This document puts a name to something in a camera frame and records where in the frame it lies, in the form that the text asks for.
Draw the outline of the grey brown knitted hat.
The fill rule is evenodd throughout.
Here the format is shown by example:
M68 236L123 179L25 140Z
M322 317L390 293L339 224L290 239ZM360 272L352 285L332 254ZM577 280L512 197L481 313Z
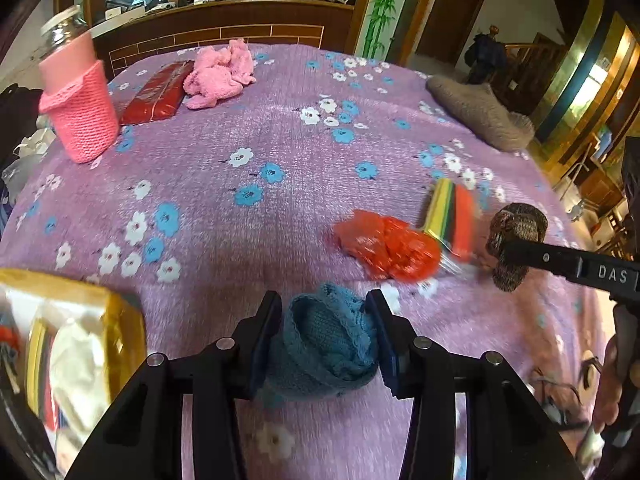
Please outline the grey brown knitted hat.
M462 84L442 75L431 76L425 87L446 112L499 152L515 153L535 136L532 121L503 106L490 84Z

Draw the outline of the pink fluffy cloth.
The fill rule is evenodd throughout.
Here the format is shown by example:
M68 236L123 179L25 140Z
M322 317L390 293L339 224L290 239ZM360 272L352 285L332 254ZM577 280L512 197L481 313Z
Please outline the pink fluffy cloth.
M230 39L227 47L198 50L192 72L183 81L186 107L204 110L219 101L239 96L254 84L254 60L242 38Z

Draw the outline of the purple floral tablecloth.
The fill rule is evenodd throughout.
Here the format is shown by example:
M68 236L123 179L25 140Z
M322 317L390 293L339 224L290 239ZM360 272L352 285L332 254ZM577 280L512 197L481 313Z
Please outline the purple floral tablecloth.
M489 225L510 203L544 213L544 243L576 247L558 196L523 150L480 140L436 103L424 74L305 46L250 53L256 81L239 96L204 110L184 100L174 117L122 126L85 164L53 144L2 234L1 271L136 298L141 364L232 335L270 290L283 318L294 297L324 283L364 301L380 290L418 335L459 356L498 352L525 385L536 366L574 382L587 350L602 356L590 288L537 269L514 292L492 280ZM375 280L342 251L333 227L357 209L423 232L440 178L474 197L469 262L440 246L436 273L408 284ZM235 403L244 479L402 479L412 404L393 396L380 366L360 389L311 400L282 399L265 378L253 400Z

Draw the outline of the red plastic bag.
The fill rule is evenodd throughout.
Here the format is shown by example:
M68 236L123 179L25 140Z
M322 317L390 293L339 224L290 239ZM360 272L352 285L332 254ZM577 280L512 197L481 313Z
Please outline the red plastic bag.
M371 278L419 283L431 278L440 263L440 245L395 217L357 209L333 227L342 251L359 261Z

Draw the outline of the brown knitted cloth ball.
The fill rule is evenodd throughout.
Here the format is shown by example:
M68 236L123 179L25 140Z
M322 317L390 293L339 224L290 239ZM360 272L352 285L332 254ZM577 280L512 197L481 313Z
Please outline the brown knitted cloth ball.
M514 292L526 277L526 266L510 263L506 246L517 242L541 243L546 237L548 219L533 205L510 203L502 207L491 219L486 250L497 259L492 280L503 292Z

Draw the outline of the person in dark jacket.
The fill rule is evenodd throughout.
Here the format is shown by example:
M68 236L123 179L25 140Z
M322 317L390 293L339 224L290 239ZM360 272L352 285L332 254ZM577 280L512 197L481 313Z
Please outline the person in dark jacket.
M464 54L464 62L469 66L467 84L484 84L497 71L506 67L506 47L496 40L500 29L490 25L487 34L477 34Z

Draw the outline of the black electric motor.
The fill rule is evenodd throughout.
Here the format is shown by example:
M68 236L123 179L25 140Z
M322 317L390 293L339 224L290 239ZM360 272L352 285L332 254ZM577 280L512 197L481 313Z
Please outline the black electric motor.
M574 382L557 378L536 366L530 372L526 386L557 430L583 430L591 425L591 408L602 370L602 362L587 350Z

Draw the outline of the wooden counter cabinet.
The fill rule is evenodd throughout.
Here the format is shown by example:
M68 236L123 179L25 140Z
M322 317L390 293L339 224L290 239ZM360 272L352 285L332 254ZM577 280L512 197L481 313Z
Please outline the wooden counter cabinet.
M249 44L302 44L352 53L355 8L317 0L224 0L137 18L93 39L108 79L144 58L181 49Z

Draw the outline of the large yellow black red sponge pack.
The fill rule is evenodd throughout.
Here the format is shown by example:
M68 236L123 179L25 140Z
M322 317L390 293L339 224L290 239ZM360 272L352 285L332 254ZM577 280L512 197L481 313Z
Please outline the large yellow black red sponge pack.
M56 431L60 426L60 409L54 400L49 377L54 336L54 327L44 318L36 318L26 347L27 404L50 431Z

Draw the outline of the pink bottle with knit sleeve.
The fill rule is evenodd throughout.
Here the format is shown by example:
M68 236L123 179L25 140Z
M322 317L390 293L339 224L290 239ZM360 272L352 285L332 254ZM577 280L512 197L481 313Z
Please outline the pink bottle with knit sleeve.
M91 32L74 4L40 29L44 55L39 111L51 119L66 154L76 164L92 162L117 139L119 122L96 57Z

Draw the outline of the red tissue packet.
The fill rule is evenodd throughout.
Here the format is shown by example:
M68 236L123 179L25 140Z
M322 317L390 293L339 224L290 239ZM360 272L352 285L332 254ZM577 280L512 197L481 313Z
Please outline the red tissue packet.
M186 95L183 83L192 73L193 64L182 61L163 66L125 107L119 123L133 126L174 117Z

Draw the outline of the small rainbow sponge pack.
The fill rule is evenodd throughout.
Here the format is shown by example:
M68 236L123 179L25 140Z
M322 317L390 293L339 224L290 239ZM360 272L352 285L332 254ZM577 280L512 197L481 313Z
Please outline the small rainbow sponge pack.
M427 208L423 232L454 258L469 262L474 250L475 213L471 192L448 178L440 178Z

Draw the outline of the yellow cardboard box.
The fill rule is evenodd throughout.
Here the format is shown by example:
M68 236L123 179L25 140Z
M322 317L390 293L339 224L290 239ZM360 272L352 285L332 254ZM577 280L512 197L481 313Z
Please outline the yellow cardboard box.
M136 298L1 271L1 443L29 478L62 479L146 355Z

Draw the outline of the blue knitted cloth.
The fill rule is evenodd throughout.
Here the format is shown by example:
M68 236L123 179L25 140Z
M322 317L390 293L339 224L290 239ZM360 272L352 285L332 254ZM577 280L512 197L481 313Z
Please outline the blue knitted cloth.
M341 396L378 371L378 338L364 300L333 283L294 297L270 342L266 388L285 400Z

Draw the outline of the clear plastic bag pile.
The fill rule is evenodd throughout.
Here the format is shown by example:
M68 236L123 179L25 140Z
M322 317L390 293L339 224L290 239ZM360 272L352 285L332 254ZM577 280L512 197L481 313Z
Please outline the clear plastic bag pile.
M39 115L35 125L36 130L17 144L9 163L1 171L2 203L4 204L15 205L30 175L56 139L56 133L48 115Z

